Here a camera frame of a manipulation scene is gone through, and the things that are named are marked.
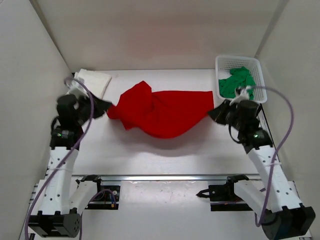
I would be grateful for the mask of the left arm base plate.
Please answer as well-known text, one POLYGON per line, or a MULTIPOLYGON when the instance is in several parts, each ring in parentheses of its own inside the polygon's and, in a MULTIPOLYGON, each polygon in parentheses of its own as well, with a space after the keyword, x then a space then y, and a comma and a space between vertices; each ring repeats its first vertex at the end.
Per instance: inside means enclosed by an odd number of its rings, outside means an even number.
POLYGON ((120 202, 121 184, 104 180, 98 175, 87 175, 81 182, 94 182, 96 192, 99 193, 86 206, 86 210, 118 210, 120 202))

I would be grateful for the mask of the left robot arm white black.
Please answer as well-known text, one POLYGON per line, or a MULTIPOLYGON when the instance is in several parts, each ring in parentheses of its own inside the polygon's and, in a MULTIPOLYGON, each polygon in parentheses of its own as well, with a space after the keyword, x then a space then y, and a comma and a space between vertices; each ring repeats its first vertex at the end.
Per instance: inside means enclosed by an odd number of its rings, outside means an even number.
POLYGON ((50 127, 48 176, 27 213, 24 234, 32 229, 42 238, 75 238, 81 231, 82 213, 88 203, 100 200, 105 188, 97 178, 83 178, 70 195, 73 168, 80 143, 92 120, 102 117, 113 104, 92 94, 68 93, 56 101, 57 116, 50 127))

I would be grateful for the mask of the red t shirt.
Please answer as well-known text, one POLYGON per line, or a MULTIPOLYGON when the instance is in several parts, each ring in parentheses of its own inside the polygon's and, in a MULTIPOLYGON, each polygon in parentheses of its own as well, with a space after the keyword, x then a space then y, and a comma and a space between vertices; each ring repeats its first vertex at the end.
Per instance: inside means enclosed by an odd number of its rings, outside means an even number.
POLYGON ((153 91, 141 81, 120 95, 107 116, 121 121, 125 130, 139 128, 152 137, 170 139, 189 131, 213 108, 212 91, 153 91))

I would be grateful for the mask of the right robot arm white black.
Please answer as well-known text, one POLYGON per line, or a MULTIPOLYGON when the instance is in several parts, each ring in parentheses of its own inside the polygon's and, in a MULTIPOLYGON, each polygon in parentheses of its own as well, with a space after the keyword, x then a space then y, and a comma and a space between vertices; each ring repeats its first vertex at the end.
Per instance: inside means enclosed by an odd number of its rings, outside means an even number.
POLYGON ((238 131, 241 144, 253 162, 265 191, 260 191, 244 175, 230 177, 224 193, 230 200, 242 199, 255 213, 257 224, 269 240, 304 236, 316 218, 311 206, 304 206, 290 186, 270 135, 260 126, 260 105, 251 100, 225 100, 208 115, 217 124, 238 131))

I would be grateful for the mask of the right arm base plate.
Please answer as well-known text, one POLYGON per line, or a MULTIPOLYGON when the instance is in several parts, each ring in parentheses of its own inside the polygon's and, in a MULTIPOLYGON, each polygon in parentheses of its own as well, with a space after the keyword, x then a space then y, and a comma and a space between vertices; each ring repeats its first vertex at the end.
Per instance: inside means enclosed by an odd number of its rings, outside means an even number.
POLYGON ((235 183, 250 179, 244 174, 227 176, 225 184, 211 184, 200 190, 196 196, 209 199, 211 212, 244 212, 252 211, 245 201, 234 192, 235 183))

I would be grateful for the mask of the white t shirt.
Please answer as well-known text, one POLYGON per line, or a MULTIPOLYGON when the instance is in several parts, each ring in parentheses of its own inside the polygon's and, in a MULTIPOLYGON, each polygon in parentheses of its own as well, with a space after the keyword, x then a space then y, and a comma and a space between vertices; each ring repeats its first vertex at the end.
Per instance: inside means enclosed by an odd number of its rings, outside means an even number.
POLYGON ((75 79, 80 80, 88 90, 97 98, 103 99, 112 76, 103 72, 80 69, 74 74, 75 79))

